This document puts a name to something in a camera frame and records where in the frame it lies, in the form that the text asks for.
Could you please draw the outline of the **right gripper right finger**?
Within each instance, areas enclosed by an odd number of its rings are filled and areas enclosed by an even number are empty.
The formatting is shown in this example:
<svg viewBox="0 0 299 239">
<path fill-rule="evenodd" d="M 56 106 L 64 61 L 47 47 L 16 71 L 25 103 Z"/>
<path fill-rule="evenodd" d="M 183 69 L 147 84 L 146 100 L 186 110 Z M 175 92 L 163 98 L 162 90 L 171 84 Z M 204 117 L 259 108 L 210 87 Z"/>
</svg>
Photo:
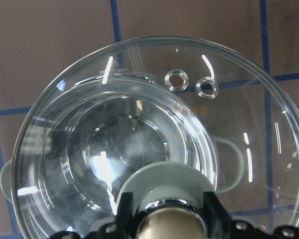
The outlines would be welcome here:
<svg viewBox="0 0 299 239">
<path fill-rule="evenodd" d="M 299 239 L 299 228 L 279 226 L 269 234 L 243 219 L 233 219 L 214 192 L 203 193 L 203 214 L 210 239 Z"/>
</svg>

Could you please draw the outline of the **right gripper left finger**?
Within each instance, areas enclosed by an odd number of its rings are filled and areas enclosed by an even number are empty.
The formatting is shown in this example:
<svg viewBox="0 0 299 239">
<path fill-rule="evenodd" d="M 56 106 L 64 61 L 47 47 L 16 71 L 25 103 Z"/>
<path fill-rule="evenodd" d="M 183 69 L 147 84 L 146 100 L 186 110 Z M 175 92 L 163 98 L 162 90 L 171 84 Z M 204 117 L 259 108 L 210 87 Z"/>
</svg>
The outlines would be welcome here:
<svg viewBox="0 0 299 239">
<path fill-rule="evenodd" d="M 133 208 L 133 193 L 123 193 L 114 222 L 103 224 L 97 231 L 89 232 L 85 239 L 135 239 L 139 223 L 134 217 Z"/>
</svg>

